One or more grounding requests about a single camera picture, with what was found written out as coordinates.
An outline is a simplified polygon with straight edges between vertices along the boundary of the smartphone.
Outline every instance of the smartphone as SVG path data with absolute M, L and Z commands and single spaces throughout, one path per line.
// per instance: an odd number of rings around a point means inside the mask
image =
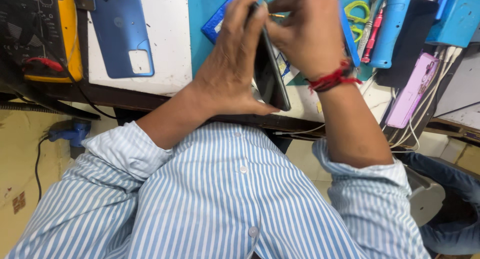
M 429 82 L 434 79 L 438 62 L 438 59 L 428 53 L 420 55 L 406 86 L 385 120 L 387 126 L 402 129 L 408 124 Z
M 257 8 L 257 3 L 250 6 L 248 18 Z M 280 69 L 273 53 L 272 43 L 265 27 L 261 30 L 258 42 L 253 79 L 265 103 L 282 111 L 290 110 L 287 90 L 285 89 L 285 84 L 283 84 Z

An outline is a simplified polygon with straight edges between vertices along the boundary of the gold pin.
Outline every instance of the gold pin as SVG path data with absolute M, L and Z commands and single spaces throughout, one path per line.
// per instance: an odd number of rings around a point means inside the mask
M 278 15 L 278 14 L 271 14 L 271 13 L 268 14 L 268 16 L 285 18 L 285 15 Z

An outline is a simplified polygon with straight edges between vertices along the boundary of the green scissors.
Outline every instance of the green scissors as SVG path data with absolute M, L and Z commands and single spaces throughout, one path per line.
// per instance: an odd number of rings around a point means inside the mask
M 357 16 L 350 15 L 351 10 L 355 7 L 362 7 L 365 10 L 365 18 L 359 18 Z M 370 15 L 370 9 L 368 7 L 368 4 L 365 1 L 357 0 L 357 1 L 351 2 L 345 7 L 345 14 L 347 19 L 353 21 L 353 23 L 367 23 L 368 17 Z M 356 25 L 351 25 L 350 30 L 358 34 L 354 42 L 357 42 L 362 38 L 362 35 L 363 35 L 362 29 L 357 28 Z

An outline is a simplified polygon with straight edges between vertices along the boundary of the hand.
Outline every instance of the hand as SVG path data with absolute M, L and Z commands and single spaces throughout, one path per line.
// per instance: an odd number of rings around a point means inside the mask
M 249 7 L 256 1 L 233 0 L 229 4 L 216 46 L 188 86 L 201 95 L 201 103 L 212 116 L 280 111 L 252 95 L 255 53 L 268 16 L 267 9 L 259 7 L 245 24 Z
M 343 55 L 338 0 L 274 0 L 270 13 L 289 12 L 281 25 L 268 19 L 273 44 L 311 80 L 333 73 Z

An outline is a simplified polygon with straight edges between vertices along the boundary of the workbench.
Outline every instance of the workbench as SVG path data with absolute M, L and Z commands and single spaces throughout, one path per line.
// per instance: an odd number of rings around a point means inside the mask
M 225 0 L 188 0 L 189 7 L 201 6 L 201 12 L 192 12 L 190 8 L 190 44 L 191 44 L 191 64 L 192 74 L 195 76 L 196 70 L 200 67 L 203 60 L 210 53 L 213 45 L 207 40 L 205 36 L 200 33 L 201 25 L 209 18 L 209 14 L 213 14 L 218 7 Z M 87 12 L 85 10 L 78 10 L 78 38 L 80 41 L 81 58 L 83 65 L 84 80 L 81 80 L 80 85 L 85 94 L 90 100 L 97 105 L 104 105 L 109 107 L 117 107 L 123 109 L 151 111 L 164 102 L 169 97 L 153 95 L 148 93 L 142 93 L 127 89 L 114 88 L 109 86 L 103 86 L 98 84 L 89 83 L 89 59 L 88 59 L 88 24 Z M 57 98 L 59 100 L 85 102 L 81 97 L 79 91 L 72 84 L 52 84 L 32 82 L 37 88 L 47 93 L 49 96 Z M 370 110 L 374 114 L 375 118 L 383 126 L 383 120 L 386 117 L 384 115 L 387 108 L 391 94 L 390 88 L 381 87 L 375 83 L 368 88 L 363 96 L 367 102 Z M 287 92 L 292 104 L 292 110 L 289 112 L 281 112 L 279 114 L 272 114 L 266 116 L 258 115 L 220 115 L 215 116 L 211 121 L 223 121 L 239 123 L 244 125 L 253 125 L 262 128 L 274 129 L 286 132 L 299 132 L 314 129 L 323 123 L 323 115 L 318 112 L 317 102 L 318 97 L 315 93 L 308 90 L 308 87 L 303 86 L 288 86 Z M 432 103 L 427 114 L 421 120 L 416 129 L 416 134 L 419 136 L 424 127 L 432 117 L 435 104 Z M 387 138 L 393 133 L 393 128 L 387 127 L 384 130 Z M 325 134 L 325 129 L 321 128 L 314 132 L 308 133 L 308 135 L 301 134 L 307 137 L 318 137 Z M 407 139 L 403 146 L 412 147 L 415 145 L 415 140 L 411 138 Z

